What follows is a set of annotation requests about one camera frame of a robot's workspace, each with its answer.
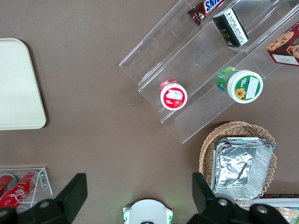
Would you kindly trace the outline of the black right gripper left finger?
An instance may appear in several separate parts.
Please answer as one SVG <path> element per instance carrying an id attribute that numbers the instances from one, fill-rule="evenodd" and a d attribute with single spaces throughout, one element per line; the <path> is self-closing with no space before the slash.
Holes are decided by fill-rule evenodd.
<path id="1" fill-rule="evenodd" d="M 17 213 L 13 207 L 0 209 L 2 224 L 71 224 L 88 196 L 85 173 L 77 173 L 55 199 L 45 199 Z"/>

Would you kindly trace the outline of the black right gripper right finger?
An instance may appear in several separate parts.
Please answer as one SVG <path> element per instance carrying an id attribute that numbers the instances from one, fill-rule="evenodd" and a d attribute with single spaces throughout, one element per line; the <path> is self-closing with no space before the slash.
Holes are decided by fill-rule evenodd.
<path id="1" fill-rule="evenodd" d="M 189 224 L 286 224 L 275 208 L 265 204 L 241 208 L 227 197 L 216 197 L 201 173 L 192 174 L 192 196 L 198 213 Z"/>

